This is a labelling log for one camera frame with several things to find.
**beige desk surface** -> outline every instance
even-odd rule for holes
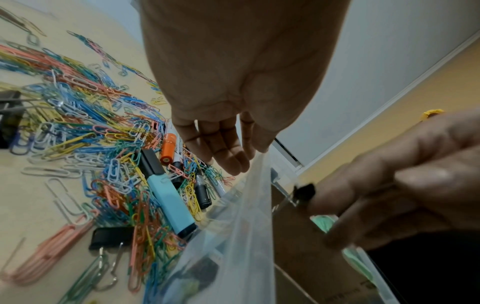
[[[39,13],[25,6],[0,0],[0,5],[18,16],[22,16],[42,29],[47,37],[40,36],[41,46],[58,54],[83,62],[85,65],[102,64],[101,57],[66,30],[84,35],[100,44],[103,49],[125,64],[142,71],[149,78],[149,69],[142,46],[130,37],[123,28],[99,12],[75,0],[49,1],[53,16]],[[8,41],[27,45],[27,34],[0,20],[0,36]],[[129,93],[145,100],[158,95],[146,81],[132,73],[126,77],[118,75],[119,70],[104,69],[118,85],[128,85]],[[0,70],[0,81],[17,85],[40,82],[40,78],[19,75]],[[161,106],[160,112],[170,117],[169,106]],[[7,271],[15,269],[29,257],[37,245],[57,232],[66,224],[60,211],[54,205],[53,195],[47,190],[47,177],[27,176],[20,173],[28,166],[24,156],[15,156],[8,150],[0,151],[0,265],[3,265],[22,237],[25,243],[16,254]],[[87,202],[80,179],[63,179],[69,192],[78,202]],[[71,287],[85,268],[94,260],[88,251],[92,230],[70,250],[53,269],[38,283],[18,287],[0,281],[0,303],[5,304],[51,304],[56,303]],[[92,292],[85,303],[97,300],[100,303],[141,303],[143,290],[133,295],[127,289],[127,267],[129,253],[125,252],[117,268],[117,286],[105,292]],[[108,283],[106,275],[102,283]]]

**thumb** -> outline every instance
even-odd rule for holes
[[[261,153],[266,153],[269,150],[270,144],[275,140],[278,131],[267,130],[257,123],[253,125],[251,136],[252,146]]]
[[[478,200],[480,146],[395,173],[396,184],[421,202]]]

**white wall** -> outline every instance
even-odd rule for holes
[[[353,0],[319,91],[277,138],[309,164],[479,29],[477,0]]]
[[[131,5],[131,0],[83,0],[120,23],[137,41],[143,44],[140,15]]]

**clear plastic bag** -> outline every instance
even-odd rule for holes
[[[162,304],[274,304],[271,165],[258,155],[246,178],[206,214],[160,287]]]

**hand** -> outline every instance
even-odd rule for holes
[[[341,213],[327,246],[372,249],[422,232],[480,229],[479,181],[477,108],[435,116],[342,166],[317,185],[309,210]]]
[[[187,147],[246,172],[317,91],[349,1],[143,0],[148,60]]]

